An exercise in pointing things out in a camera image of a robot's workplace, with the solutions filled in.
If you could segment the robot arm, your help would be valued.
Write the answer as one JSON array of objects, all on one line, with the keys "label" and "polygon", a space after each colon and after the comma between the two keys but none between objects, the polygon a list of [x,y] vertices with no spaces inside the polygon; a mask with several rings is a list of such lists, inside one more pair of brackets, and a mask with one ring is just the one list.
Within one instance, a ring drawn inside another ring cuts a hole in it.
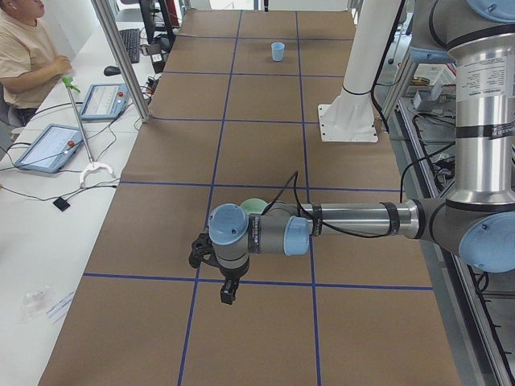
[{"label": "robot arm", "polygon": [[256,211],[226,203],[192,243],[189,264],[217,267],[223,303],[235,301],[253,254],[302,255],[325,232],[422,239],[485,272],[514,267],[514,4],[511,1],[418,1],[411,56],[457,66],[454,186],[442,199],[398,203],[283,203]]}]

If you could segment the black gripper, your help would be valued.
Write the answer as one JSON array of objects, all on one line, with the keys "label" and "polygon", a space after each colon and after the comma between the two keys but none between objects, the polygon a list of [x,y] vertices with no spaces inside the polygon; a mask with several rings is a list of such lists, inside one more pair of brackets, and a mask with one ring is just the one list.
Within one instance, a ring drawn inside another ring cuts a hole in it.
[{"label": "black gripper", "polygon": [[213,244],[207,233],[200,233],[192,242],[188,263],[198,269],[202,263],[216,267],[225,277],[220,289],[222,303],[232,305],[236,301],[238,283],[249,270],[249,254],[233,246]]}]

